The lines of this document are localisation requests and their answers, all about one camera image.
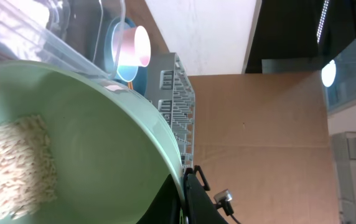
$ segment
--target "green plastic bowl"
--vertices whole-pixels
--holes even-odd
[[[135,91],[43,63],[0,63],[0,122],[28,114],[47,123],[58,199],[0,224],[136,223],[169,174],[184,202],[174,135]]]

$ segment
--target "ceiling light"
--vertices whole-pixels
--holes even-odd
[[[335,78],[335,72],[336,72],[336,67],[335,67],[335,62],[334,60],[331,60],[330,63],[328,63],[324,68],[322,68],[321,76],[322,76],[322,83],[326,87],[330,87]]]
[[[323,24],[325,23],[325,16],[326,16],[328,5],[329,5],[329,0],[325,0],[324,3],[323,3],[323,9],[322,9],[321,18],[319,19],[319,26],[317,28],[317,34],[316,34],[317,43],[319,43],[319,41],[321,39]]]

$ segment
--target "black cable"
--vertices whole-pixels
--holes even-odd
[[[231,214],[231,217],[233,218],[233,220],[234,220],[237,224],[240,224],[240,222],[233,216],[233,214]]]

